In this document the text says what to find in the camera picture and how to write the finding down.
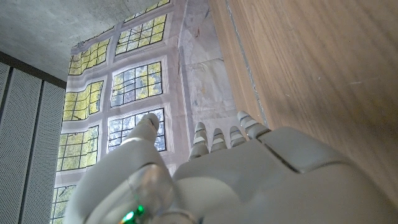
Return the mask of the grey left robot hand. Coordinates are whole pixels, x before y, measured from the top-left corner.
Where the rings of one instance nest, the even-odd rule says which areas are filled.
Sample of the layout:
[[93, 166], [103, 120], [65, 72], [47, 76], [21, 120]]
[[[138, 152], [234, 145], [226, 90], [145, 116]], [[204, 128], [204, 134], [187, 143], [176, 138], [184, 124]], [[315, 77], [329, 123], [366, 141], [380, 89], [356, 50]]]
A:
[[173, 174], [155, 149], [149, 113], [94, 165], [70, 197], [65, 223], [396, 223], [397, 207], [351, 160], [293, 128], [270, 130], [244, 111], [207, 144], [198, 123]]

